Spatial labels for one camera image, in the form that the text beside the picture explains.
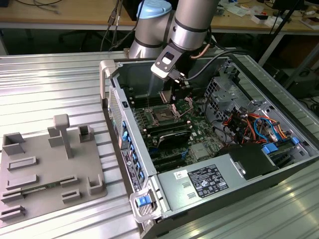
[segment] wooden desk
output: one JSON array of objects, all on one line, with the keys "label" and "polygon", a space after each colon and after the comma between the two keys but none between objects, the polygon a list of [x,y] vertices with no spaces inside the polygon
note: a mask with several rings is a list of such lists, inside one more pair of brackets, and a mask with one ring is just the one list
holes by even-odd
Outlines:
[{"label": "wooden desk", "polygon": [[[56,4],[61,14],[54,14],[11,0],[8,7],[0,8],[0,28],[105,30],[115,2],[116,0],[63,0]],[[274,11],[256,0],[247,5],[261,5],[269,15]],[[293,16],[292,21],[285,25],[266,51],[260,61],[261,64],[267,60],[285,34],[319,35],[319,31],[308,28],[300,22],[300,19]],[[126,10],[122,8],[119,30],[131,30],[134,24],[135,22],[131,21]],[[254,23],[248,15],[239,17],[228,11],[225,11],[224,16],[215,16],[211,26],[213,32],[224,33],[268,34],[270,31],[269,27]]]}]

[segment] circuit board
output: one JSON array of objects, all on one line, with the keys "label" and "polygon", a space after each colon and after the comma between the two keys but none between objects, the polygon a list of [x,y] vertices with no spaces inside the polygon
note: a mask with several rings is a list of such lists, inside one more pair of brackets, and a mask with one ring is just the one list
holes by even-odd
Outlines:
[{"label": "circuit board", "polygon": [[[210,159],[224,146],[195,102],[190,105],[188,101],[178,100],[173,105],[133,109],[133,115],[158,172]],[[163,130],[153,135],[157,128]],[[160,136],[174,131],[188,132],[189,135],[186,140],[181,138],[160,148]]]}]

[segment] chipset heatsink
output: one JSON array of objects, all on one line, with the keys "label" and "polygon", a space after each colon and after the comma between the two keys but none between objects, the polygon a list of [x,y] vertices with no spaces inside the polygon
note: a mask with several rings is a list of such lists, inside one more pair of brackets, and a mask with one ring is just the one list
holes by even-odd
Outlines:
[{"label": "chipset heatsink", "polygon": [[209,156],[209,153],[202,143],[194,144],[190,148],[197,160]]}]

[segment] metal workbench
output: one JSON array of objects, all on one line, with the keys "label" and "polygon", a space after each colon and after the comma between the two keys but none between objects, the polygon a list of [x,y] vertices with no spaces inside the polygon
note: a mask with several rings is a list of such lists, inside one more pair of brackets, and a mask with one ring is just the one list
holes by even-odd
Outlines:
[{"label": "metal workbench", "polygon": [[[71,127],[89,123],[101,157],[108,195],[0,229],[1,238],[140,237],[99,97],[99,63],[122,53],[77,53],[0,58],[0,135],[20,131],[24,137],[46,134],[52,117],[67,113]],[[249,57],[242,63],[270,89],[316,137],[318,119],[269,81]],[[260,94],[245,84],[257,99]],[[319,163],[280,185],[207,215],[162,236],[177,238],[319,238]]]}]

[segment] power supply label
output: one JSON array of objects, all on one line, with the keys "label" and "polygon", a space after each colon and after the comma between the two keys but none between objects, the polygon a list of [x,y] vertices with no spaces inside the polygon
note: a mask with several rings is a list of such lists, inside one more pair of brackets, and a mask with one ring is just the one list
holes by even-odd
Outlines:
[{"label": "power supply label", "polygon": [[215,164],[189,172],[188,176],[201,198],[228,188],[225,179]]}]

